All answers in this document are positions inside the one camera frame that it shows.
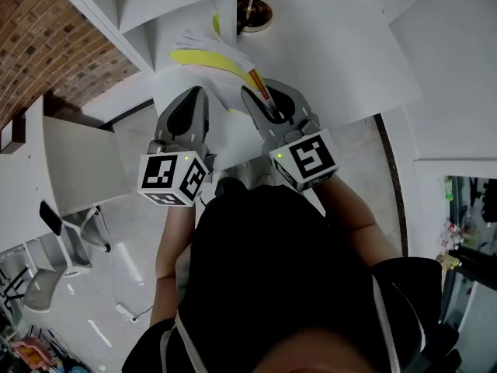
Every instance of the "lamp base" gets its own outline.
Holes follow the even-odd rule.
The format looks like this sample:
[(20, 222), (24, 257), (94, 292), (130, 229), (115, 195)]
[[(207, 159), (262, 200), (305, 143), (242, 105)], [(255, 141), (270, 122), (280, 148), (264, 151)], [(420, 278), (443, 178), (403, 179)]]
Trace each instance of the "lamp base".
[(247, 19), (250, 0), (237, 0), (236, 30), (241, 32), (260, 32), (269, 26), (273, 19), (273, 10), (262, 0), (253, 0), (250, 16)]

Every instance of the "person's left arm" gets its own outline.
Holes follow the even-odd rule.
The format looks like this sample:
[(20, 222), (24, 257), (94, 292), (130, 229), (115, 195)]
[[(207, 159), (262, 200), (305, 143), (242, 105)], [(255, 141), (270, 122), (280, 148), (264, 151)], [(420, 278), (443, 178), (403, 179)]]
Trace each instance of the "person's left arm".
[(191, 243), (195, 231), (195, 206), (169, 207), (155, 261), (155, 300), (150, 326), (176, 316), (176, 260)]

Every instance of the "black t-shirt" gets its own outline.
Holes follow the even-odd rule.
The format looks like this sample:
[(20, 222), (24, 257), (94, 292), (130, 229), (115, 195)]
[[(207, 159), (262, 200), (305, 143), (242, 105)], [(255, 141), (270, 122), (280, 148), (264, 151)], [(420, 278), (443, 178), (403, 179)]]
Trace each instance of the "black t-shirt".
[[(402, 369), (420, 352), (440, 315), (440, 284), (433, 260), (366, 267), (339, 227), (304, 197), (285, 186), (260, 186), (208, 204), (179, 316), (210, 373), (249, 373), (274, 344), (308, 327), (342, 334), (383, 372), (391, 371), (392, 359)], [(148, 371), (162, 371), (160, 343), (169, 330), (167, 372), (194, 372), (174, 319), (142, 336), (123, 372), (136, 371), (144, 359)]]

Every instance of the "person's right arm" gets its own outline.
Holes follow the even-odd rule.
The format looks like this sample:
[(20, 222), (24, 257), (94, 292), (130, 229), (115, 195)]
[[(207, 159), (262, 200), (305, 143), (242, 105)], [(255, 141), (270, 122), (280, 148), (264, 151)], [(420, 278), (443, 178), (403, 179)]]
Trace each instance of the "person's right arm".
[(337, 175), (316, 186), (314, 191), (326, 213), (342, 226), (350, 245), (367, 266), (401, 257), (386, 239), (366, 202)]

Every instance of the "gray floor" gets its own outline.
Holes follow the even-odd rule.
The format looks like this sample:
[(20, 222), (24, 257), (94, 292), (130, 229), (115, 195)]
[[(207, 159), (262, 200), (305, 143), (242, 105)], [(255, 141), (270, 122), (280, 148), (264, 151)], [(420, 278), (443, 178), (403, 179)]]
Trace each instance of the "gray floor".
[[(153, 137), (156, 122), (157, 114), (152, 107), (115, 126), (131, 189), (136, 188), (138, 162)], [(339, 175), (370, 205), (380, 227), (400, 250), (394, 191), (374, 119), (371, 117), (334, 130), (332, 138), (339, 151), (336, 159), (341, 165)], [(203, 188), (205, 201), (209, 193), (213, 193), (212, 187)], [(311, 190), (306, 191), (306, 197), (321, 209)], [(50, 312), (35, 314), (25, 311), (25, 317), (38, 326), (55, 329), (72, 351), (95, 371), (105, 368), (106, 371), (118, 372), (133, 345), (148, 328), (150, 312), (136, 323), (130, 323), (116, 310), (116, 303), (125, 305), (134, 314), (151, 306), (155, 293), (155, 254), (167, 208), (156, 207), (132, 192), (104, 204), (102, 209), (112, 244), (123, 242), (126, 245), (144, 283), (136, 282), (114, 247), (112, 256), (92, 254), (94, 267), (90, 274), (61, 280)], [(202, 210), (197, 202), (197, 217)], [(93, 329), (89, 320), (95, 323), (108, 343)]]

